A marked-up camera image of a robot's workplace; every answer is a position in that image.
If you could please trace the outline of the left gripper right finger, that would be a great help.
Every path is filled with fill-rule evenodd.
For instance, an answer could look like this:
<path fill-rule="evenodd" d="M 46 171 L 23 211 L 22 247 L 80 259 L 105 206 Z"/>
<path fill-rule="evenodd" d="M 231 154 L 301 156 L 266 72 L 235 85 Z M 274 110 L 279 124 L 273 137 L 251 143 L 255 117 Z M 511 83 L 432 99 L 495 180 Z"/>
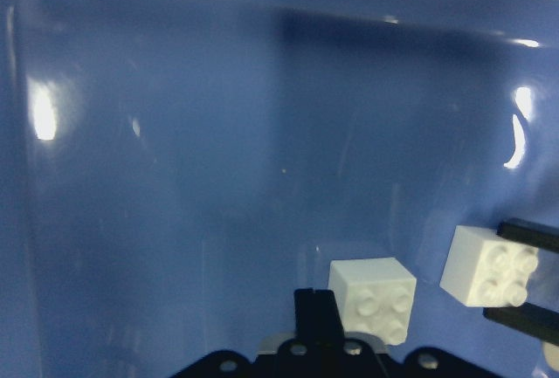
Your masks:
<path fill-rule="evenodd" d="M 344 360 L 348 377 L 499 377 L 435 347 L 421 347 L 403 362 L 394 361 L 386 351 L 377 353 L 357 338 L 344 341 Z"/>

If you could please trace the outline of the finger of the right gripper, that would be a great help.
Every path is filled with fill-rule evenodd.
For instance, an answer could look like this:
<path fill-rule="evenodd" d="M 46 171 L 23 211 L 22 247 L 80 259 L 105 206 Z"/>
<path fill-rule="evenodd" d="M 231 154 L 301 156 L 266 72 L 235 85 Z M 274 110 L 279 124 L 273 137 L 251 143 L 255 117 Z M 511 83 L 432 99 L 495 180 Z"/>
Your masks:
<path fill-rule="evenodd" d="M 558 345 L 558 312 L 530 303 L 521 306 L 484 307 L 483 316 L 495 323 Z"/>
<path fill-rule="evenodd" d="M 509 218 L 499 223 L 497 235 L 519 244 L 558 252 L 558 229 L 556 227 L 520 218 Z"/>

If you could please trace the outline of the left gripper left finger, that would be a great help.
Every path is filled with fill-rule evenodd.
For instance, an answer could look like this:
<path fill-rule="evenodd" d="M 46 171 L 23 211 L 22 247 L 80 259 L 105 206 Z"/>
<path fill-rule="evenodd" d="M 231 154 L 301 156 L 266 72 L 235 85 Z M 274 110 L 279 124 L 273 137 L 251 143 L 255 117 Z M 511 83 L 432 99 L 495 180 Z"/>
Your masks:
<path fill-rule="evenodd" d="M 311 377 L 328 370 L 345 340 L 334 293 L 312 288 L 293 293 L 295 332 L 271 354 L 249 361 L 217 350 L 175 373 L 176 377 Z"/>

